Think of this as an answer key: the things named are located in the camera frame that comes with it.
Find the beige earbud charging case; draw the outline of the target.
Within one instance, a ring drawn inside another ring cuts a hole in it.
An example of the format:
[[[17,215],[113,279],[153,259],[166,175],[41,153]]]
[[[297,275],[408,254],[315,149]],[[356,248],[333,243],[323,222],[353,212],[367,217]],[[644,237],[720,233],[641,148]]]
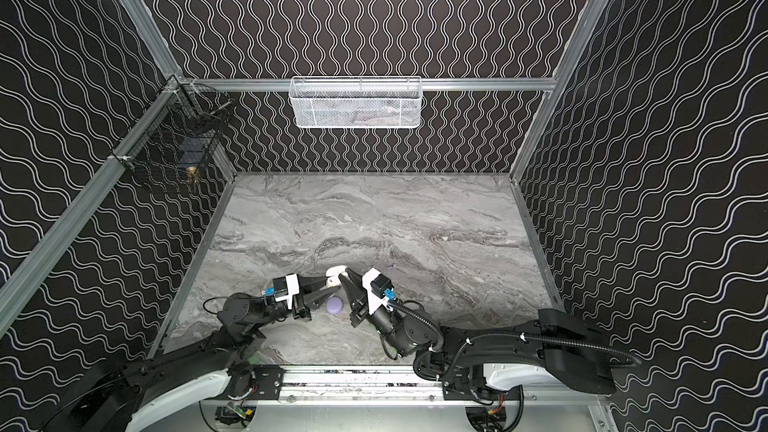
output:
[[[345,265],[338,265],[330,267],[326,270],[326,285],[328,287],[341,286],[340,278],[347,274],[347,267]]]

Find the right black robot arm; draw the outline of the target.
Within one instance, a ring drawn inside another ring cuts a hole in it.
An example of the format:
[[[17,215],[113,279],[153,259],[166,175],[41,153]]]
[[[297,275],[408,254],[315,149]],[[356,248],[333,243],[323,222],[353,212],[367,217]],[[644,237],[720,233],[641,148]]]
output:
[[[487,402],[534,383],[611,395],[615,372],[642,363],[611,346],[599,327],[557,309],[510,327],[463,329],[443,326],[420,303],[401,299],[377,269],[359,274],[336,266],[326,278],[344,290],[353,326],[372,325],[390,359],[411,359],[413,373],[440,384],[447,396]]]

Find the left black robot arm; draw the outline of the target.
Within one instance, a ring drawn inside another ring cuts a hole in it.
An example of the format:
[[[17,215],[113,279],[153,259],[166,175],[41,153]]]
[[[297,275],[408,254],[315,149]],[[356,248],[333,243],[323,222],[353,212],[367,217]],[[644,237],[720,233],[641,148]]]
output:
[[[149,359],[98,363],[42,421],[42,431],[138,431],[209,398],[243,402],[277,397],[282,372],[251,358],[265,342],[263,327],[288,318],[308,320],[341,289],[331,277],[292,274],[263,295],[233,293],[210,335]]]

